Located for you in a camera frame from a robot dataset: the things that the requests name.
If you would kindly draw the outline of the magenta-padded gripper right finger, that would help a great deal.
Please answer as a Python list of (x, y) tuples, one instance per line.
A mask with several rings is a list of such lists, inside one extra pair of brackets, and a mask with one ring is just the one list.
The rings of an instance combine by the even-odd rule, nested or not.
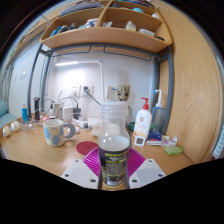
[(135, 189), (157, 181), (166, 174), (154, 159), (145, 159), (136, 150), (130, 148), (126, 167), (126, 188)]

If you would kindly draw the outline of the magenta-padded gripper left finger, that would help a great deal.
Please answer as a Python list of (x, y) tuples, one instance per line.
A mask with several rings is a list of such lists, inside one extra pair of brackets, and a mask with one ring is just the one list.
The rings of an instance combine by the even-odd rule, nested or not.
[(98, 148), (94, 148), (83, 159), (74, 159), (61, 177), (81, 187), (97, 189), (100, 172)]

